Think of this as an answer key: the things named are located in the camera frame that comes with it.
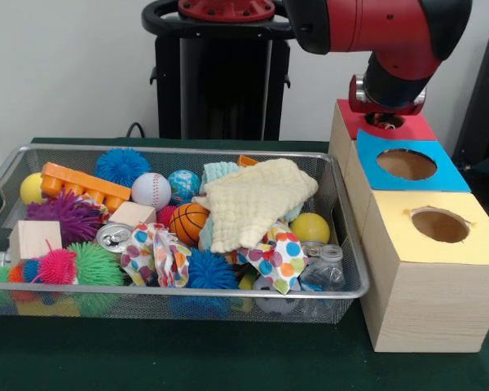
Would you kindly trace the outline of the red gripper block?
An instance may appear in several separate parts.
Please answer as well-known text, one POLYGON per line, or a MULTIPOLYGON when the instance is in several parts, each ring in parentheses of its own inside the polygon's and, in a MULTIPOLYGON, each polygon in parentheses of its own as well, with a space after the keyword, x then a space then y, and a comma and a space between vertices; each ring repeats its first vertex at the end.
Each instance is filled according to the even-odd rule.
POLYGON ((371 114, 371 113, 386 113, 400 116, 415 116, 418 115, 426 99, 426 88, 424 88, 418 96, 406 106, 402 108, 387 108, 372 100, 364 87, 364 75, 354 74, 350 80, 349 86, 349 105, 352 112, 371 114))

